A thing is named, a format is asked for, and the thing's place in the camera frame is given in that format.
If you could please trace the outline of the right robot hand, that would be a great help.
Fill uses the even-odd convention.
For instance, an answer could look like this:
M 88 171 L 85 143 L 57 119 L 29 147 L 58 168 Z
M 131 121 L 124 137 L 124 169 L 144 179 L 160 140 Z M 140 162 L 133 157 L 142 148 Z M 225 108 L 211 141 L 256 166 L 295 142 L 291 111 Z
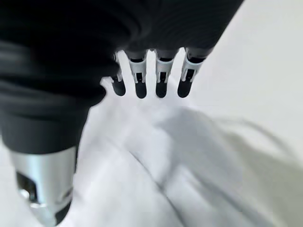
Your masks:
M 89 110 L 109 77 L 125 94 L 117 53 L 129 60 L 136 95 L 146 96 L 147 51 L 156 53 L 163 98 L 174 58 L 186 50 L 178 85 L 187 97 L 240 0 L 3 0 L 0 3 L 0 131 L 18 192 L 38 221 L 60 224 Z

